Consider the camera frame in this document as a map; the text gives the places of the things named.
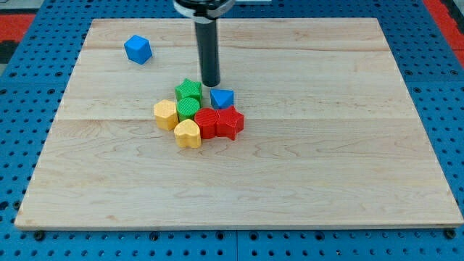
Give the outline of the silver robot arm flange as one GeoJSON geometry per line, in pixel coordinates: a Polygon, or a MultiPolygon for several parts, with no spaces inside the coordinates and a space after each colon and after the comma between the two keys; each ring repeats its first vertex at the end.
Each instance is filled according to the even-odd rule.
{"type": "Polygon", "coordinates": [[[173,0],[175,10],[199,24],[216,21],[232,9],[235,0],[173,0]]]}

